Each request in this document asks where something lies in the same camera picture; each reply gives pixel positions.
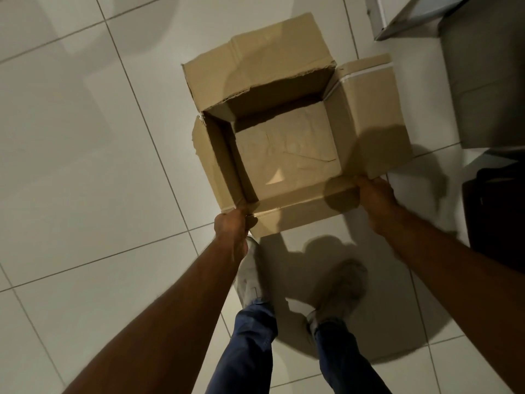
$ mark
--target hand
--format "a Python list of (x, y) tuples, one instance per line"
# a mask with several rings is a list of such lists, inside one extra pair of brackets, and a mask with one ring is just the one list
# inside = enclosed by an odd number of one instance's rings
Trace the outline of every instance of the hand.
[(222, 213), (215, 217), (215, 235), (221, 242), (233, 244), (235, 249), (240, 247), (242, 256), (248, 252), (246, 236), (248, 229), (246, 227), (246, 209), (243, 207), (236, 208), (229, 213)]
[(392, 218), (395, 210), (399, 208), (394, 197), (394, 190), (383, 178), (368, 179), (358, 175), (354, 178), (359, 187), (361, 205), (368, 213), (370, 227), (381, 235), (382, 225)]

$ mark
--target blue jeans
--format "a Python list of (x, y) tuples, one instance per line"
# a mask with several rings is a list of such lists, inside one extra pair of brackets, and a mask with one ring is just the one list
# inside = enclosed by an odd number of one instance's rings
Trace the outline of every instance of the blue jeans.
[[(272, 341), (276, 336), (277, 322), (270, 303), (255, 300), (240, 311), (206, 394), (268, 394), (273, 367)], [(324, 321), (314, 336), (321, 372), (336, 394), (390, 394), (359, 353), (355, 337), (343, 321)]]

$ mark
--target brown cardboard box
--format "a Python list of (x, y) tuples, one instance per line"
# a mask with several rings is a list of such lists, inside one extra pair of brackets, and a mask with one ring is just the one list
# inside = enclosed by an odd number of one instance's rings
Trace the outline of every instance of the brown cardboard box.
[(390, 56), (337, 67), (311, 13), (235, 36), (183, 69), (215, 197), (223, 211), (247, 203), (255, 236), (357, 207), (356, 174), (412, 158)]

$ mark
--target foot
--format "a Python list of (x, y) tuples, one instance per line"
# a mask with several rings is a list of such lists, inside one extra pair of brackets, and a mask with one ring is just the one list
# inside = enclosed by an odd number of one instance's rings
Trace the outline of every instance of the foot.
[(240, 262), (239, 271), (233, 283), (243, 308), (256, 299), (270, 301), (269, 291), (261, 273), (261, 255), (259, 244), (251, 236), (246, 238), (248, 253)]
[(366, 268), (357, 261), (338, 264), (322, 280), (318, 307), (308, 315), (308, 330), (313, 335), (317, 326), (330, 318), (345, 320), (355, 310), (366, 292)]

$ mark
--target person's right shoe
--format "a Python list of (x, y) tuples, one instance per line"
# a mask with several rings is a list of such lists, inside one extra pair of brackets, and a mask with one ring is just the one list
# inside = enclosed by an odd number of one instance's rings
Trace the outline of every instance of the person's right shoe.
[(248, 253), (240, 262), (233, 283), (243, 308), (257, 299), (262, 302), (270, 301), (259, 244), (251, 236), (247, 237), (246, 241), (248, 242)]
[(314, 335), (318, 325), (327, 319), (345, 321), (364, 297), (366, 280), (366, 268), (354, 260), (344, 261), (331, 270), (322, 280), (325, 289), (318, 307), (307, 317), (310, 334)]

